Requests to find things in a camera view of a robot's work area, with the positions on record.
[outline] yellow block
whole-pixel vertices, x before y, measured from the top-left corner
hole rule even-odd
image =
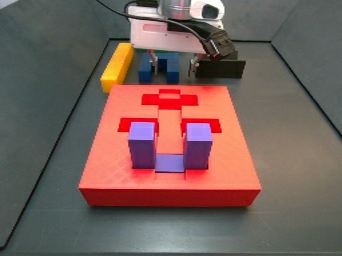
[[[126,74],[134,58],[134,47],[131,43],[121,43],[107,68],[102,75],[102,89],[105,93],[110,93],[113,86],[123,84]]]

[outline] gray wall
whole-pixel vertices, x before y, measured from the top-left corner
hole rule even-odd
[[[273,45],[342,134],[341,13],[341,0],[301,0]]]
[[[0,24],[3,247],[109,37],[85,0],[18,1]]]
[[[129,21],[89,0],[111,38],[130,37]],[[123,10],[125,1],[102,0]],[[226,29],[234,40],[272,41],[300,0],[224,0]]]

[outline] purple block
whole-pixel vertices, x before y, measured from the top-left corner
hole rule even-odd
[[[155,172],[182,173],[185,171],[184,155],[157,154]]]
[[[189,123],[185,139],[186,169],[208,169],[213,145],[210,124]]]
[[[155,169],[155,123],[131,123],[129,146],[133,168]]]

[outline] blue block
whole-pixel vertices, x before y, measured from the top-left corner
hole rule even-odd
[[[213,146],[210,124],[189,123],[185,139],[185,168],[208,169]]]
[[[153,83],[153,64],[150,62],[150,55],[145,53],[142,55],[141,65],[138,69],[139,74],[139,83],[141,84],[151,84]]]
[[[131,123],[129,146],[133,168],[155,169],[155,123]]]
[[[184,155],[157,154],[155,172],[182,173],[185,171]]]
[[[180,54],[178,53],[158,53],[158,70],[159,72],[166,72],[168,83],[180,83]],[[139,65],[139,83],[150,84],[153,83],[154,67],[150,62],[149,53],[142,54],[142,60]]]

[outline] table surface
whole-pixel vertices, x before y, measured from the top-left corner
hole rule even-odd
[[[228,84],[264,191],[248,208],[89,207],[78,184],[107,95],[99,78],[113,41],[90,79],[5,255],[47,253],[340,253],[342,143],[269,43],[237,43],[248,60]],[[138,82],[138,52],[126,84]],[[166,83],[162,74],[155,83]]]

